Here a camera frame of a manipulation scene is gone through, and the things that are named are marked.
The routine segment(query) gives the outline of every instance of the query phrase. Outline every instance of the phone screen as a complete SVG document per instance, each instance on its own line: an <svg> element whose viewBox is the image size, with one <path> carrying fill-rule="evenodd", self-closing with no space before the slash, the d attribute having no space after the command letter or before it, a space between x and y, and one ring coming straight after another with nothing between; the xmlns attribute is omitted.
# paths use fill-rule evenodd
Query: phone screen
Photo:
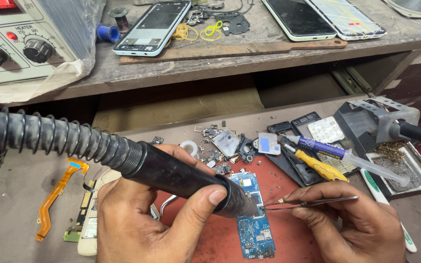
<svg viewBox="0 0 421 263"><path fill-rule="evenodd" d="M266 0L266 2L293 36L336 34L336 31L306 3L295 0Z"/></svg>
<svg viewBox="0 0 421 263"><path fill-rule="evenodd" d="M185 12L189 1L159 2L137 21L124 37L115 45L115 50L155 51L176 26Z"/></svg>

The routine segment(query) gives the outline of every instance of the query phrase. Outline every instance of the flex cable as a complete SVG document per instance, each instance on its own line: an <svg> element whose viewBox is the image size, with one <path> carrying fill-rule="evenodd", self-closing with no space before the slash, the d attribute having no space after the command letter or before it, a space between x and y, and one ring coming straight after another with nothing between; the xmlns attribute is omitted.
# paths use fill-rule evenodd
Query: flex cable
<svg viewBox="0 0 421 263"><path fill-rule="evenodd" d="M67 162L68 162L69 167L63 174L63 177L55 186L55 188L51 191L51 193L48 195L48 197L45 199L43 204L40 206L40 209L38 210L40 218L37 220L37 223L40 223L41 227L40 227L40 230L38 230L37 232L37 236L35 237L35 241L37 242L42 242L46 234L50 230L51 221L50 221L50 214L48 213L48 209L50 208L51 204L53 204L56 197L62 194L63 188L67 184L67 181L69 181L69 178L71 178L71 176L73 175L75 171L80 170L80 169L82 169L81 173L85 176L87 173L87 170L90 167L90 165L84 163L83 161L76 160L73 158L67 158Z"/></svg>

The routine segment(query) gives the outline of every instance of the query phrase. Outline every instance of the red switch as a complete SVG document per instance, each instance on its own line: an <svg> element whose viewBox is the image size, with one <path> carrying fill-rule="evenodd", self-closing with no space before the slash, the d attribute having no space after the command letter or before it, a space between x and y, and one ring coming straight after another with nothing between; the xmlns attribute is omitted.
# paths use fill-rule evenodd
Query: red switch
<svg viewBox="0 0 421 263"><path fill-rule="evenodd" d="M12 0L0 0L0 9L13 9L17 5Z"/></svg>

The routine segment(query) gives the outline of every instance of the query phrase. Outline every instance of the blue circuit board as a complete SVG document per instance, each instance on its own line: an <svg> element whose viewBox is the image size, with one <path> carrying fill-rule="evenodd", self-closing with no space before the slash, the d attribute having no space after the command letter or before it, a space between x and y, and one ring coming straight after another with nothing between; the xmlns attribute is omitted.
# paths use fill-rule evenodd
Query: blue circuit board
<svg viewBox="0 0 421 263"><path fill-rule="evenodd" d="M264 259L274 257L276 247L272 239L269 221L264 211L261 192L259 190L256 174L251 172L231 174L228 179L241 185L246 193L258 204L254 216L237 217L238 234L241 242L243 257L248 259Z"/></svg>

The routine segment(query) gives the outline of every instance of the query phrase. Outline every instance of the tweezers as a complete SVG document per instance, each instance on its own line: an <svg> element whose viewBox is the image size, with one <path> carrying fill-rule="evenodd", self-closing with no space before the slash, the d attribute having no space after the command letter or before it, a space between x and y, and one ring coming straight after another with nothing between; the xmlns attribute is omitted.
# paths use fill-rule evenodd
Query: tweezers
<svg viewBox="0 0 421 263"><path fill-rule="evenodd" d="M357 199L358 197L343 197L343 198L334 198L334 199L322 199L322 200L314 200L314 201L288 201L288 202L282 202L282 203L272 203L267 204L264 206L265 210L283 210L283 209L293 209L296 207L307 207L307 206L318 206L322 204L332 203L332 202L338 202L338 201L345 201L345 200L352 200ZM299 206L293 206L293 207L284 207L284 208L267 208L268 206L275 206L275 205L284 205L284 204L290 204L290 205L299 205Z"/></svg>

